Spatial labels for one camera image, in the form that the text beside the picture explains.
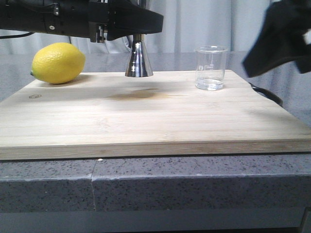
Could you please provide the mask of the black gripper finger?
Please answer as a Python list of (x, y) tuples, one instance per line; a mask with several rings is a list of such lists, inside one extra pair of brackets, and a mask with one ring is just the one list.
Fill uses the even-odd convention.
[(150, 10), (149, 0), (110, 0), (107, 40), (160, 33), (164, 16)]
[(309, 0), (280, 0), (265, 13), (259, 36), (243, 61), (248, 77), (256, 77), (294, 61), (300, 73), (311, 71), (311, 45), (304, 34), (311, 29)]

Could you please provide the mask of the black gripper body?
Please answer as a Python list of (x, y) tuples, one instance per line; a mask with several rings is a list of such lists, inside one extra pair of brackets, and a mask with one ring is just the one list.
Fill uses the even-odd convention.
[(108, 2), (103, 0), (2, 0), (2, 30), (89, 38), (108, 23)]

